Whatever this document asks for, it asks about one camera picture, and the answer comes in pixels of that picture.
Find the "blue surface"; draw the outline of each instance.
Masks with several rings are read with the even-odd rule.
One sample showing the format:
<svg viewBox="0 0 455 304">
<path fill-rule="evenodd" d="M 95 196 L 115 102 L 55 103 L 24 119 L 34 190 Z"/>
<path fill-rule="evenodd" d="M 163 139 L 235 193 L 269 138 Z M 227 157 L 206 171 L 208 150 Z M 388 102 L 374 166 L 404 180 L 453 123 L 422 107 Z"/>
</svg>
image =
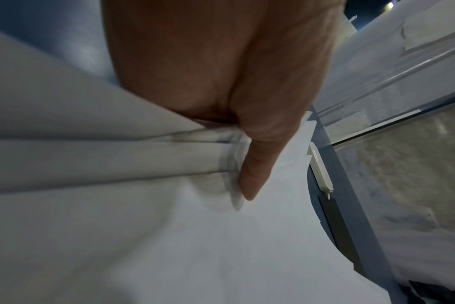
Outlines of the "blue surface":
<svg viewBox="0 0 455 304">
<path fill-rule="evenodd" d="M 116 83 L 104 38 L 100 0 L 0 1 L 0 31 L 72 66 Z M 353 237 L 368 278 L 387 289 L 393 303 L 406 302 L 315 111 L 310 119 L 318 121 L 313 141 L 319 148 L 334 183 L 334 197 Z M 307 178 L 314 209 L 333 240 L 318 199 L 321 191 L 311 170 Z"/>
</svg>

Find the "human hand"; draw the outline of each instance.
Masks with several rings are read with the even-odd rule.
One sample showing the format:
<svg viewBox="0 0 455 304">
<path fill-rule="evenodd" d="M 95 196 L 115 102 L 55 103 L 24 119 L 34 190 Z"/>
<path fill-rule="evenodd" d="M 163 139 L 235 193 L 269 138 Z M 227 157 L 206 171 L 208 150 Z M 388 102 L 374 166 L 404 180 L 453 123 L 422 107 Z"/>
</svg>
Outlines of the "human hand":
<svg viewBox="0 0 455 304">
<path fill-rule="evenodd" d="M 252 138 L 240 173 L 253 200 L 326 76 L 344 0 L 103 0 L 123 87 Z"/>
</svg>

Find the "finger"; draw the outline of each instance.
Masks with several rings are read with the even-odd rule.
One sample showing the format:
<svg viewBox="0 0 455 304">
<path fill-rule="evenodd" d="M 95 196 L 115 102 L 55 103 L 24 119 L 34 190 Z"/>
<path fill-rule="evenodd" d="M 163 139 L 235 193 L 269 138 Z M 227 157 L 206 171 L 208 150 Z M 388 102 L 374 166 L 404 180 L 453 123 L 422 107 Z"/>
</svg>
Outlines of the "finger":
<svg viewBox="0 0 455 304">
<path fill-rule="evenodd" d="M 276 142 L 253 140 L 242 164 L 239 185 L 244 197 L 253 200 L 268 181 L 279 155 L 290 138 Z"/>
</svg>

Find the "gray floor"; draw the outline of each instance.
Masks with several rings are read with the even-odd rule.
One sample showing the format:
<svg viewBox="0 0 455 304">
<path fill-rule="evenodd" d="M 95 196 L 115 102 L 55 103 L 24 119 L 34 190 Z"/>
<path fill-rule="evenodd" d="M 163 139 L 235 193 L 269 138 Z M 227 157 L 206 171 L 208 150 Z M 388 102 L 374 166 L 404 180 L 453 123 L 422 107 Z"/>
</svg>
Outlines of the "gray floor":
<svg viewBox="0 0 455 304">
<path fill-rule="evenodd" d="M 455 105 L 336 147 L 398 278 L 455 288 Z"/>
</svg>

